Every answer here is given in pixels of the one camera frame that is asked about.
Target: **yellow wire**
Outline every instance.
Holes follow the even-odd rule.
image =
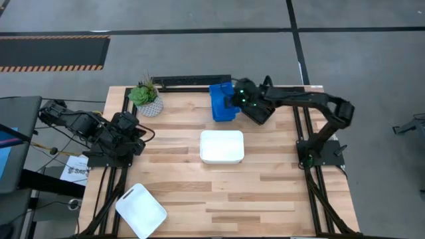
[[[52,150],[52,148],[46,147],[44,145],[41,145],[41,144],[35,143],[35,142],[31,142],[31,145],[35,146],[35,147],[39,147],[41,149],[46,149],[46,150],[49,150],[49,151]],[[71,153],[71,152],[65,152],[65,151],[58,151],[58,153],[62,154],[62,155],[67,155],[67,156],[80,156],[80,153]]]

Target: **table leg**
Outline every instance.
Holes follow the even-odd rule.
[[[19,188],[57,193],[82,199],[86,187],[23,169]]]

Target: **potted plant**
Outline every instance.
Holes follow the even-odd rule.
[[[150,78],[131,89],[128,98],[136,105],[140,113],[147,117],[157,116],[164,108],[158,89]]]

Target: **blue container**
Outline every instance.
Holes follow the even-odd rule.
[[[209,86],[211,96],[212,118],[217,121],[232,121],[239,113],[239,107],[226,106],[224,98],[230,102],[233,96],[232,82]]]

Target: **black floor mat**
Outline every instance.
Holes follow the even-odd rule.
[[[0,72],[103,69],[110,36],[0,37]]]

